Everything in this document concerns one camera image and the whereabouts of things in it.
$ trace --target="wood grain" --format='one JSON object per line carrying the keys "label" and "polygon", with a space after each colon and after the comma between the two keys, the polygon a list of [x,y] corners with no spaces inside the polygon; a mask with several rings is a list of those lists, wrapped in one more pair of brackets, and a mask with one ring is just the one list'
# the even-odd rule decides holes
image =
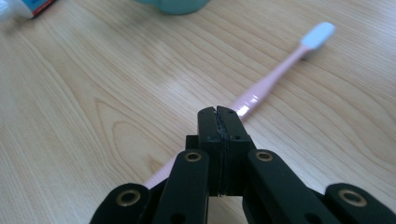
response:
{"label": "wood grain", "polygon": [[[0,24],[0,222],[89,223],[143,183],[321,21],[336,35],[246,122],[319,192],[347,182],[396,212],[396,3],[212,0],[169,16],[132,0],[63,0]],[[245,223],[211,199],[209,223]]]}

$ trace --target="toothbrush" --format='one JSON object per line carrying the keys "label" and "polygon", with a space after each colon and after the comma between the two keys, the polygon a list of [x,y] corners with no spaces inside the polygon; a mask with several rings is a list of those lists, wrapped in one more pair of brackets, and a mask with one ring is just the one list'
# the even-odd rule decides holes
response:
{"label": "toothbrush", "polygon": [[[334,33],[335,26],[328,22],[322,22],[306,34],[300,41],[300,46],[283,61],[270,74],[262,78],[240,96],[230,108],[234,110],[240,119],[244,119],[271,91],[275,84],[286,74],[291,67],[303,57],[320,49],[326,40]],[[151,189],[165,180],[175,163],[176,157],[165,164],[160,171],[148,180],[144,186]]]}

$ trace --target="blue label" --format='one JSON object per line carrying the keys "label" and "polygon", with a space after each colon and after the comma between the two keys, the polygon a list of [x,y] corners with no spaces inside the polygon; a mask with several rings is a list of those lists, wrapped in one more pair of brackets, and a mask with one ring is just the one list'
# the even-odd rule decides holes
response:
{"label": "blue label", "polygon": [[29,9],[34,12],[36,9],[43,6],[48,0],[22,0],[23,3],[29,7]]}

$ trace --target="toothbrush handle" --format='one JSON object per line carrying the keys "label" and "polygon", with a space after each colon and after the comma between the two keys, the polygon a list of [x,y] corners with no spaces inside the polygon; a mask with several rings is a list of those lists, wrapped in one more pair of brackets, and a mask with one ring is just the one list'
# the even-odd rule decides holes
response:
{"label": "toothbrush handle", "polygon": [[291,69],[306,53],[310,51],[305,45],[300,45],[287,59],[278,65],[271,73],[250,87],[230,106],[240,119],[247,116],[271,91],[282,76]]}

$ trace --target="metal ring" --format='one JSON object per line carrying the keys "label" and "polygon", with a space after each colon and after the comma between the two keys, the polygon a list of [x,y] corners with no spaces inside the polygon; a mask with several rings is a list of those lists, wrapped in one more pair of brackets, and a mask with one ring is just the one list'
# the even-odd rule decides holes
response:
{"label": "metal ring", "polygon": [[342,200],[344,200],[346,203],[352,204],[357,207],[364,207],[367,205],[367,200],[361,196],[359,193],[350,190],[350,189],[341,189],[338,191],[338,195]]}
{"label": "metal ring", "polygon": [[[124,196],[127,194],[132,194],[132,198],[131,199],[125,199]],[[118,196],[117,196],[117,204],[119,206],[122,207],[127,207],[127,206],[131,206],[135,203],[137,203],[140,200],[140,192],[135,190],[135,189],[127,189],[123,192],[121,192]]]}
{"label": "metal ring", "polygon": [[271,161],[274,157],[268,152],[259,151],[256,153],[256,158],[260,161]]}
{"label": "metal ring", "polygon": [[190,152],[187,153],[184,158],[186,159],[186,161],[200,161],[202,156],[201,154],[197,153],[197,152]]}

